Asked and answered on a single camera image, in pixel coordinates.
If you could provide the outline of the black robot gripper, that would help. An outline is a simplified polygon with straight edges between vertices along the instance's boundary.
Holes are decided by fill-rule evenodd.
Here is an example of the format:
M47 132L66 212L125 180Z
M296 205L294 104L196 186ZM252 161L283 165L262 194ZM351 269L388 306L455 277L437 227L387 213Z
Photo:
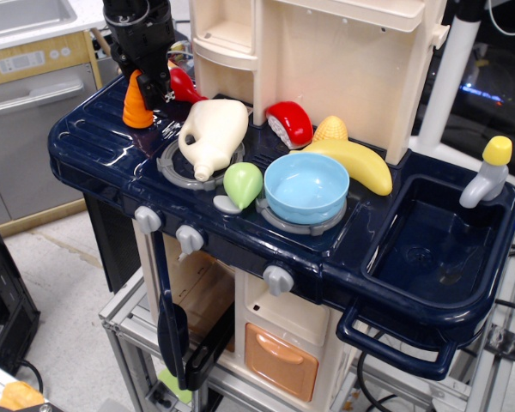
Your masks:
M163 103L174 100L167 68L167 52L174 43L171 4L105 0L103 15L112 33L113 60L127 78L139 70L136 83L146 109L157 110Z

